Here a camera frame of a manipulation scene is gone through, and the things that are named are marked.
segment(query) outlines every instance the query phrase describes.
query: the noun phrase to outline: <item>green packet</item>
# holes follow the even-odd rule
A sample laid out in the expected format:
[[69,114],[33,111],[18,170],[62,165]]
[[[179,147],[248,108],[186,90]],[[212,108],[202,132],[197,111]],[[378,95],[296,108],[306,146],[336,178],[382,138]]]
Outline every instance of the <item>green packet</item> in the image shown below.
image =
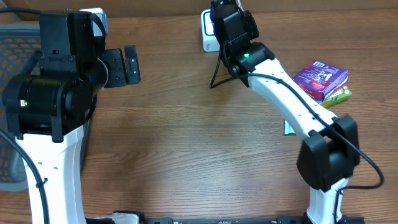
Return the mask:
[[[330,106],[336,105],[347,100],[353,93],[349,90],[348,86],[343,86],[340,89],[336,90],[332,95],[330,95],[327,99],[325,99],[321,105],[324,108],[328,108]],[[290,124],[285,120],[285,134],[295,134],[293,128]]]

